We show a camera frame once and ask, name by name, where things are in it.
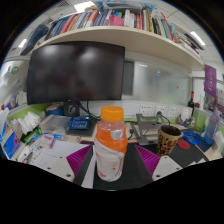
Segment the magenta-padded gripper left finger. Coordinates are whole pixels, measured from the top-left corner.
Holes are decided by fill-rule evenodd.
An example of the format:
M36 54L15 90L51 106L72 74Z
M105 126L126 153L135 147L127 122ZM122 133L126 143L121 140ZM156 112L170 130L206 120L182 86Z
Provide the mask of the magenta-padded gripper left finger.
M86 145L67 157L56 157L45 170L79 186L92 186L96 157L92 145Z

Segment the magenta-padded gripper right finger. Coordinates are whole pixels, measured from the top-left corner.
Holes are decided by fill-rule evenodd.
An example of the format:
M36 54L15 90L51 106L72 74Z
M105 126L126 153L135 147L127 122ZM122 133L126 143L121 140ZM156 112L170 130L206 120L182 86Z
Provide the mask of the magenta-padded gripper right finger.
M160 157L138 145L136 145L136 149L153 181L157 181L182 169L169 156Z

